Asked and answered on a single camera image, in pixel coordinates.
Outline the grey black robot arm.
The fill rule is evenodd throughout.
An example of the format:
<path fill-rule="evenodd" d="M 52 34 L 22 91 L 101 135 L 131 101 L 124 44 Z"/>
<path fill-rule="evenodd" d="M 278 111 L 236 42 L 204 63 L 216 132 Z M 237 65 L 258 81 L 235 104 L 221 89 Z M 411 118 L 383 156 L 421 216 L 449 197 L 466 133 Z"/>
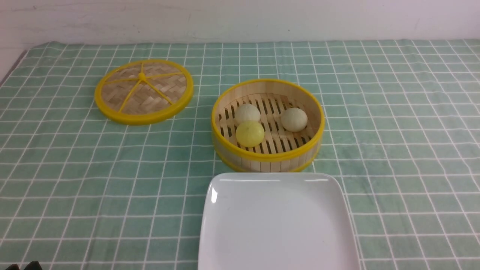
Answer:
<path fill-rule="evenodd" d="M 5 270 L 21 270 L 18 264 L 11 264 Z M 27 264 L 23 270 L 42 270 L 42 267 L 39 263 L 39 261 L 32 261 L 29 264 Z"/>

